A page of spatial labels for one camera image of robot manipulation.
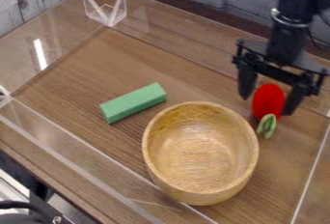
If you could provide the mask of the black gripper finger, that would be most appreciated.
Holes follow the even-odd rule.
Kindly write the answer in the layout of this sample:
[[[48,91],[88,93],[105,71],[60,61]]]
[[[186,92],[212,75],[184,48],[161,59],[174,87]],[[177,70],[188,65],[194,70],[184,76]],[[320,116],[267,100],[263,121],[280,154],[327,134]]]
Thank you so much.
[[[245,63],[237,65],[237,93],[248,99],[255,88],[257,73]]]
[[[284,105],[281,108],[281,115],[289,116],[293,114],[293,111],[299,104],[301,103],[304,97],[308,95],[308,88],[305,85],[296,84],[287,95]]]

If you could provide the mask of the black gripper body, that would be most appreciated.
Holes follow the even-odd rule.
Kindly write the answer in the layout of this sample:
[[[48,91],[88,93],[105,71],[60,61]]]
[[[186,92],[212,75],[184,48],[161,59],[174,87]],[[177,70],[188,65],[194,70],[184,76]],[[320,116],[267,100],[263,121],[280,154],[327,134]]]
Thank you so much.
[[[232,63],[236,68],[240,63],[245,63],[253,68],[257,75],[265,75],[288,86],[293,86],[299,80],[309,77],[311,80],[305,85],[308,96],[319,95],[320,86],[328,76],[328,68],[313,61],[305,53],[301,53],[291,64],[283,65],[267,57],[267,44],[264,42],[239,39],[236,47],[236,54],[232,56]]]

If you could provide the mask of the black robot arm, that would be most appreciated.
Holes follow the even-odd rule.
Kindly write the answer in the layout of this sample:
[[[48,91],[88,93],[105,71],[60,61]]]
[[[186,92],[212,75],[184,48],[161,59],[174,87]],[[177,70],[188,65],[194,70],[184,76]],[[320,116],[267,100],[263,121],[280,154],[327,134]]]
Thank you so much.
[[[289,116],[303,99],[317,95],[330,67],[304,52],[312,18],[330,9],[330,0],[277,0],[271,9],[273,21],[265,42],[237,40],[232,63],[237,68],[237,93],[248,98],[260,74],[284,83],[291,91],[280,114]]]

